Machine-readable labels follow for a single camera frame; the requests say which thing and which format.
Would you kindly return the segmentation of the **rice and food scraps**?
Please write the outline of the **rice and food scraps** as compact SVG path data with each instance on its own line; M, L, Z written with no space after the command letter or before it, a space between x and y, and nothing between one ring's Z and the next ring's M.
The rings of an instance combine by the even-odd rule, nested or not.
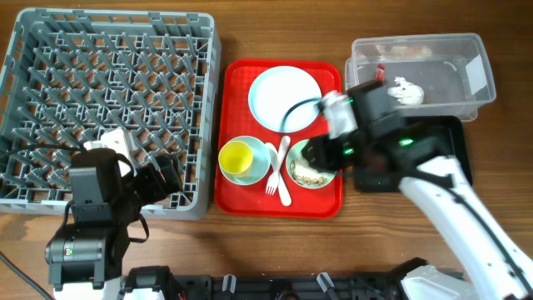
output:
M291 161L290 174L292 178L302 186L323 185L329 180L329 175L327 173L318 172L303 158Z

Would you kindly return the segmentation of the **red snack wrapper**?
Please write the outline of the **red snack wrapper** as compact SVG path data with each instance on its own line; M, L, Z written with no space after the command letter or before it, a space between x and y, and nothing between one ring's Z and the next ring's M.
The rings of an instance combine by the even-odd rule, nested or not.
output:
M384 75L385 75L385 67L382 64L379 64L376 68L375 80L379 80L383 83Z

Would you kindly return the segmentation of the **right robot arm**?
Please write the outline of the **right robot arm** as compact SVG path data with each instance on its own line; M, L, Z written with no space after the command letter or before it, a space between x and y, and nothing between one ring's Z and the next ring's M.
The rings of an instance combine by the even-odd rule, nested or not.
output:
M532 260L507 236L476 195L461 163L433 122L410 122L379 80L316 101L328 132L302 156L320 172L353 178L366 193L399 192L431 221L468 281L420 259L401 265L407 299L530 299Z

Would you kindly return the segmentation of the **yellow plastic cup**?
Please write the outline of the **yellow plastic cup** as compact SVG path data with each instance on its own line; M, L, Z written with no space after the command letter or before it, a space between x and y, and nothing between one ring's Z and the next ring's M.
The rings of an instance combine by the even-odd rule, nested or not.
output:
M218 162L222 171L236 178L244 178L252 168L252 148L243 141L230 141L220 150Z

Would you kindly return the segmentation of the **white plastic fork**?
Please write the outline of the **white plastic fork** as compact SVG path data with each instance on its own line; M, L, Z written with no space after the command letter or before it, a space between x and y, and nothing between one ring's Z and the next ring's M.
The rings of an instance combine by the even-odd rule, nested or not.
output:
M271 167L272 174L269 176L266 185L266 194L273 195L277 190L280 179L280 168L283 162L283 159L286 155L288 147L290 145L291 138L289 136L283 136L281 138L281 143L278 149L276 149L271 143L267 142L265 144L269 154L271 155Z

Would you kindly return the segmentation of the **small light blue plate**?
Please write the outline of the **small light blue plate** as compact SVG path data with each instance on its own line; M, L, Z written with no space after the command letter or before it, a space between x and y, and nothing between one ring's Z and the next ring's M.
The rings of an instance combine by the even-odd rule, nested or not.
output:
M250 172L243 177L237 177L235 174L228 172L227 169L223 167L221 157L222 151L220 151L219 168L223 176L230 182L235 183L237 185L246 186L258 183L266 176L270 167L271 159L270 155L268 154L266 145L256 137L239 136L230 140L222 148L228 148L229 144L233 142L245 143L251 149L253 153L253 160L250 167Z

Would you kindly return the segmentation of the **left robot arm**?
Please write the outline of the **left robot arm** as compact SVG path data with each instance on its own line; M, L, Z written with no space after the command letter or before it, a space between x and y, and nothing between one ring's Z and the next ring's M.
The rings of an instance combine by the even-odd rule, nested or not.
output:
M82 151L72 158L72 199L45 248L55 298L117 299L122 260L133 237L128 226L144 223L144 206L182 191L178 160L170 154L140 168L110 148Z

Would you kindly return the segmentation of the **light green bowl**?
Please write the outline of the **light green bowl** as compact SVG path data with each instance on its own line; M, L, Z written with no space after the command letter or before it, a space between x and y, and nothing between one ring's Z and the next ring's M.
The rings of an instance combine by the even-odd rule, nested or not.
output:
M323 188L335 178L335 175L329 172L319 172L310 166L301 154L301 150L307 143L308 139L301 140L289 150L286 155L286 170L292 181L300 187Z

